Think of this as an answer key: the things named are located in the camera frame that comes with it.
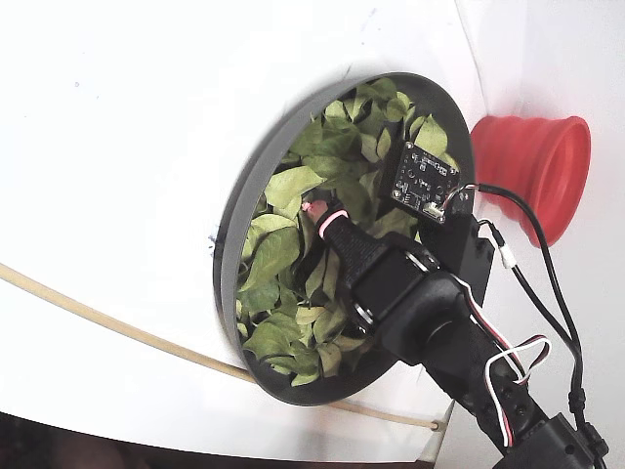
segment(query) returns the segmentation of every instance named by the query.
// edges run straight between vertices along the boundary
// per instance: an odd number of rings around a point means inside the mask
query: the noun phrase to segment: wooden stick
[[[201,364],[202,366],[205,366],[207,368],[214,369],[223,374],[227,374],[238,379],[243,379],[250,383],[256,383],[254,378],[244,369],[228,363],[220,362],[219,360],[211,359],[210,357],[199,354],[194,350],[182,347],[178,344],[170,342],[169,340],[165,340],[161,337],[150,334],[149,332],[145,332],[144,330],[141,330],[126,322],[105,315],[98,310],[94,310],[87,305],[84,305],[72,298],[69,298],[68,296],[63,295],[62,293],[59,293],[57,290],[53,290],[52,288],[42,283],[39,283],[32,278],[20,274],[19,272],[11,269],[8,266],[5,266],[2,263],[0,263],[0,278],[7,281],[11,285],[16,286],[17,288],[21,288],[22,290],[38,298],[41,298],[42,300],[47,301],[48,303],[51,303],[55,306],[58,306],[59,308],[62,308],[70,313],[77,315],[80,318],[83,318],[90,322],[94,322],[95,324],[101,325],[102,327],[106,327],[113,332],[117,332],[118,334],[141,342],[142,344],[149,345],[150,347],[160,350],[161,352],[174,355],[183,360],[187,360],[188,362]],[[329,404],[329,406],[339,408],[340,410],[345,410],[348,412],[379,418],[381,420],[388,420],[390,422],[430,428],[434,431],[440,429],[440,425],[438,424],[438,422],[429,422],[417,418],[393,415],[362,405],[351,404],[346,401],[332,403]]]

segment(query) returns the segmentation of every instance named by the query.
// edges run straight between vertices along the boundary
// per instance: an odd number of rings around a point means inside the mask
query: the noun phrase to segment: red and white wire
[[[459,277],[454,276],[454,275],[452,276],[456,279],[458,283],[460,283],[465,288],[465,290],[467,290],[467,295],[465,295],[465,297],[469,300],[471,309],[473,310],[473,316],[477,318],[477,320],[474,318],[472,318],[472,320],[476,322],[478,325],[480,325],[481,327],[485,328],[487,332],[489,332],[492,336],[494,336],[499,341],[499,343],[503,346],[504,350],[512,349],[513,348],[512,343],[508,339],[506,339],[506,337],[501,332],[499,332],[499,330],[497,330],[497,327],[495,327],[495,325],[492,322],[490,322],[490,320],[483,313],[481,306],[478,304],[478,302],[473,296],[471,286],[468,283],[466,283],[464,280],[460,279]],[[522,370],[520,368],[521,359],[519,358],[518,354],[513,354],[513,356],[516,360],[511,360],[510,363],[513,366],[513,369],[515,370],[515,373],[517,374],[517,378],[521,379],[522,378]]]
[[[525,383],[527,383],[527,380],[529,379],[532,369],[536,369],[543,362],[545,362],[547,357],[549,357],[549,354],[552,349],[552,344],[551,344],[551,341],[544,335],[535,335],[527,339],[525,342],[519,344],[517,347],[511,348],[509,350],[505,350],[495,355],[494,357],[491,357],[486,362],[486,367],[484,369],[484,381],[486,382],[486,388],[488,389],[488,393],[490,394],[490,397],[492,398],[493,403],[495,404],[495,409],[497,410],[497,418],[499,419],[499,428],[501,429],[501,434],[503,436],[504,447],[509,448],[514,444],[514,434],[512,432],[512,429],[510,428],[508,416],[506,415],[506,412],[504,412],[504,409],[501,406],[499,399],[497,399],[497,395],[493,388],[492,380],[490,379],[490,367],[492,366],[493,363],[497,362],[499,359],[503,359],[511,354],[517,354],[518,352],[531,349],[540,344],[543,344],[543,350],[541,351],[541,353],[538,355],[536,360],[534,360],[534,362],[531,364],[531,366],[527,370],[527,373],[524,376],[520,376],[519,379],[515,381],[516,384],[524,385]]]

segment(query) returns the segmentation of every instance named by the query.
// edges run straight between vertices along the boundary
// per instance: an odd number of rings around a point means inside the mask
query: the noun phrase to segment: electronic component
[[[401,157],[387,167],[385,196],[399,208],[419,218],[442,225],[445,220],[443,203],[460,184],[460,172],[406,142]]]

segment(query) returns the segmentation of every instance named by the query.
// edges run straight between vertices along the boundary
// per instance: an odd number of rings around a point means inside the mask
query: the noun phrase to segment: black circuit board
[[[458,170],[424,149],[406,143],[391,196],[404,210],[442,225],[442,203],[459,184]]]

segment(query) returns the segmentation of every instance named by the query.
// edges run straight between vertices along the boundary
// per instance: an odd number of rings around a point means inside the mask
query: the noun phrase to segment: white surface
[[[0,262],[132,325],[238,363],[207,237],[280,115],[345,76],[415,71],[484,114],[455,5],[122,2],[0,6]],[[0,410],[119,440],[221,454],[414,460],[428,430],[260,389],[0,283]],[[354,397],[441,418],[397,366]]]
[[[625,87],[625,4],[493,0],[464,1],[462,7],[489,110],[522,116],[576,114],[590,126],[593,149],[586,190],[552,252],[584,349],[587,418],[610,445],[607,466],[623,467],[625,430],[619,403],[625,378],[618,363],[625,354],[620,299],[625,261],[625,97],[620,91]],[[510,63],[521,71],[520,77],[509,75],[505,65]],[[484,207],[482,213],[498,223],[525,276],[558,317],[539,251],[517,225],[498,222],[497,209]],[[485,310],[515,342],[541,331],[554,339],[554,354],[532,375],[531,392],[549,415],[562,411],[568,417],[572,359],[500,263],[491,276]],[[437,469],[492,467],[499,459],[494,446],[472,416],[460,406],[456,409]]]

